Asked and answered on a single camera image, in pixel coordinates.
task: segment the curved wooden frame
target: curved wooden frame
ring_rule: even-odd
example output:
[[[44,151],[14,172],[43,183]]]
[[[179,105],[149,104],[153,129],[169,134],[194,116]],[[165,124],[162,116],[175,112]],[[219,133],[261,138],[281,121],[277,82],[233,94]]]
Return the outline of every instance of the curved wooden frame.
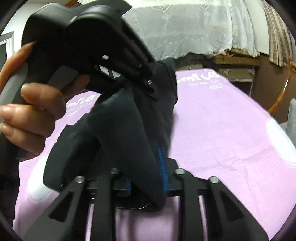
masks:
[[[286,90],[287,90],[287,86],[290,82],[291,79],[291,74],[292,74],[292,68],[296,68],[296,63],[290,61],[289,66],[288,66],[288,77],[287,77],[287,81],[285,83],[285,86],[283,88],[283,90],[281,91],[280,95],[278,96],[276,102],[273,104],[273,106],[268,110],[268,112],[272,115],[276,109],[279,107],[280,103],[282,102],[282,100],[285,97],[286,94]]]

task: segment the white lace curtain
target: white lace curtain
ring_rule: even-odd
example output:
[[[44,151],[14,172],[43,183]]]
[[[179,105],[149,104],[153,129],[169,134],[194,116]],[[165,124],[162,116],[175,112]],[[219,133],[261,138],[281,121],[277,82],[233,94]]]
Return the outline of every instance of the white lace curtain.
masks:
[[[82,4],[90,0],[80,0]],[[213,56],[232,47],[256,57],[244,0],[127,0],[123,17],[157,60],[189,52]]]

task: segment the hand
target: hand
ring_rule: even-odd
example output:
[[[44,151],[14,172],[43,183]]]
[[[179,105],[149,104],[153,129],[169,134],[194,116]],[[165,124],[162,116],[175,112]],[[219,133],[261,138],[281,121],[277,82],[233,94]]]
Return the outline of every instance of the hand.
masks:
[[[26,61],[32,52],[33,43],[24,45],[11,56],[0,72],[0,94],[10,76]],[[82,91],[89,77],[80,75],[64,93],[49,85],[40,83],[24,84],[21,96],[28,104],[8,104],[0,107],[0,131],[7,139],[28,151],[25,159],[38,156],[44,149],[45,139],[55,128],[56,120],[66,112],[65,99]]]

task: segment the white wall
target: white wall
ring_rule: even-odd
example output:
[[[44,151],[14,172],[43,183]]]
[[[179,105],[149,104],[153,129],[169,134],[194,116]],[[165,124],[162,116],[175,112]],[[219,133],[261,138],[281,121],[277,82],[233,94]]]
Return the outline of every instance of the white wall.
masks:
[[[258,52],[269,55],[269,36],[266,16],[261,0],[244,0],[251,18],[255,47]]]
[[[24,4],[12,17],[3,31],[3,34],[14,32],[15,52],[18,51],[22,43],[22,33],[29,16],[42,7],[44,4]]]

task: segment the brown wall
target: brown wall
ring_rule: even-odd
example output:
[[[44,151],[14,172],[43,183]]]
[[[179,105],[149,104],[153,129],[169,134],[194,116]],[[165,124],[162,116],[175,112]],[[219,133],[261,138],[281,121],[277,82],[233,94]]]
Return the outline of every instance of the brown wall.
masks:
[[[287,68],[279,67],[269,61],[267,56],[261,56],[260,69],[256,74],[252,98],[268,110],[277,100],[287,80]],[[279,108],[273,114],[278,123],[287,121],[289,103],[296,98],[296,73],[293,72],[286,95]]]

